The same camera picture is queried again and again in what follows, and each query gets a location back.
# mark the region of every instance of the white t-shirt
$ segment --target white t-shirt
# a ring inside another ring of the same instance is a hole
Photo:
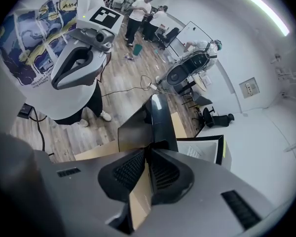
[[[192,46],[195,46],[195,48],[190,51],[190,52],[186,52],[184,53],[183,56],[179,57],[179,59],[181,60],[182,58],[187,57],[188,55],[190,55],[191,53],[198,51],[198,50],[204,50],[207,47],[208,42],[205,40],[195,40],[192,42]],[[213,42],[211,43],[209,49],[208,49],[208,54],[210,56],[214,56],[217,55],[218,53],[218,47],[217,45]],[[217,62],[217,58],[212,58],[210,59],[209,63],[203,68],[204,71],[209,70],[215,63]]]
[[[151,4],[150,2],[145,3],[144,0],[137,0],[132,4],[134,7],[143,7],[147,11],[147,13],[151,12]],[[129,18],[134,19],[136,21],[142,21],[144,18],[145,12],[143,10],[133,10],[132,14],[130,14]]]
[[[20,0],[0,28],[0,64],[27,98],[52,119],[65,119],[90,100],[92,86],[56,90],[50,74],[75,29],[77,14],[103,0]]]
[[[164,11],[158,11],[154,14],[153,19],[150,21],[150,24],[156,27],[159,27],[164,23],[167,14]]]

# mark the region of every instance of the wooden floor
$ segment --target wooden floor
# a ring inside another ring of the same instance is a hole
[[[136,33],[134,45],[139,43],[143,46],[139,56],[135,56],[134,61],[124,58],[125,54],[132,53],[132,49],[125,45],[124,35],[126,33],[127,19],[120,29],[119,35],[114,41],[111,62],[105,68],[100,88],[102,95],[113,91],[140,87],[141,75],[150,77],[155,82],[155,77],[162,75],[168,69],[165,54],[159,52],[155,43],[145,42],[140,32]],[[143,86],[149,83],[149,79],[144,79]],[[152,94],[158,93],[152,89],[143,91],[133,89],[128,92],[118,92],[103,97],[103,108],[112,116],[111,122],[105,122],[101,118],[96,118],[88,108],[84,109],[82,117],[89,121],[87,128],[78,124],[63,126],[56,124],[47,118],[40,122],[41,130],[45,137],[46,152],[54,153],[51,157],[53,162],[64,162],[74,160],[74,155],[83,153],[98,145],[103,145],[113,140],[117,140],[117,129],[133,113],[140,108]],[[194,137],[197,133],[197,121],[191,118],[196,116],[195,110],[188,109],[181,96],[168,95],[170,112],[178,112],[183,122],[188,137]],[[41,137],[37,130],[36,122],[23,118],[17,118],[11,130],[11,134],[28,142],[34,149],[41,150]]]

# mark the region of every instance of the black pants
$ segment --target black pants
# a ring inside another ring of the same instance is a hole
[[[125,37],[128,39],[127,44],[132,44],[134,42],[135,38],[135,33],[138,30],[141,21],[136,21],[134,19],[128,19],[128,24],[127,24],[127,32]]]
[[[147,26],[146,32],[145,32],[145,40],[153,41],[154,33],[158,30],[158,27],[153,26],[149,24]]]
[[[99,82],[97,82],[97,86],[95,87],[95,90],[90,98],[90,100],[87,102],[87,104],[81,108],[79,111],[77,111],[75,114],[68,118],[55,120],[57,124],[64,124],[64,125],[72,125],[76,122],[79,122],[81,120],[82,110],[88,107],[93,111],[95,116],[99,117],[103,110],[103,103],[102,103],[102,96],[101,96],[101,89],[99,86]]]

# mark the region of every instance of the whiteboard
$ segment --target whiteboard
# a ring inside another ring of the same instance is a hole
[[[183,30],[178,34],[177,39],[185,45],[189,41],[194,40],[206,40],[211,41],[211,38],[208,37],[197,25],[193,22],[189,22]]]

